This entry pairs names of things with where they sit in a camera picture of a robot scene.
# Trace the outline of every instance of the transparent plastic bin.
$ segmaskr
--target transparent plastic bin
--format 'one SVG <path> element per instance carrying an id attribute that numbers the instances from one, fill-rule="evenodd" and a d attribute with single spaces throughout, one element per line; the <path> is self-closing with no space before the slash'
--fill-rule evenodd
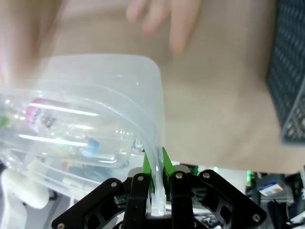
<path id="1" fill-rule="evenodd" d="M 45 60 L 32 79 L 0 88 L 0 159 L 80 199 L 141 167 L 145 148 L 156 193 L 164 108 L 160 71 L 148 58 L 97 54 Z"/>

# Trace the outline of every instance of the pink bottle label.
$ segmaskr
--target pink bottle label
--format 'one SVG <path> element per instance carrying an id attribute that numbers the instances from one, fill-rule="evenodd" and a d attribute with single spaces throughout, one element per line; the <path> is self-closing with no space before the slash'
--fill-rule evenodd
<path id="1" fill-rule="evenodd" d="M 45 102 L 46 101 L 44 99 L 35 99 L 30 104 L 25 114 L 27 126 L 37 133 L 39 132 L 39 128 L 42 125 L 41 118 L 44 116 L 46 111 L 45 108 L 39 107 L 39 105 L 45 104 Z"/>

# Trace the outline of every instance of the green light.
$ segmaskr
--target green light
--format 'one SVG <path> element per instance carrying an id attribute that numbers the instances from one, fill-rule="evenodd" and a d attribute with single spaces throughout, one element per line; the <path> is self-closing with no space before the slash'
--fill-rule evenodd
<path id="1" fill-rule="evenodd" d="M 251 171 L 247 171 L 247 182 L 251 182 Z"/>

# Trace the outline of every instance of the basket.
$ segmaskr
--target basket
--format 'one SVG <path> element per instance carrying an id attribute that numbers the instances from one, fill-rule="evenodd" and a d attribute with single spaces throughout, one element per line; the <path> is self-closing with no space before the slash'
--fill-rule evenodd
<path id="1" fill-rule="evenodd" d="M 305 145 L 305 0 L 278 0 L 267 73 L 283 143 Z"/>

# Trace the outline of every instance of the clear plastic bottle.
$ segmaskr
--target clear plastic bottle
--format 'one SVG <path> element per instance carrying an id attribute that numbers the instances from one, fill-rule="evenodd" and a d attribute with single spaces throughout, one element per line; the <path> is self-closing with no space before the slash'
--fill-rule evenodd
<path id="1" fill-rule="evenodd" d="M 32 153 L 76 163 L 118 167 L 126 162 L 135 135 L 117 118 L 83 106 L 36 98 L 5 97 L 8 127 L 35 143 Z"/>

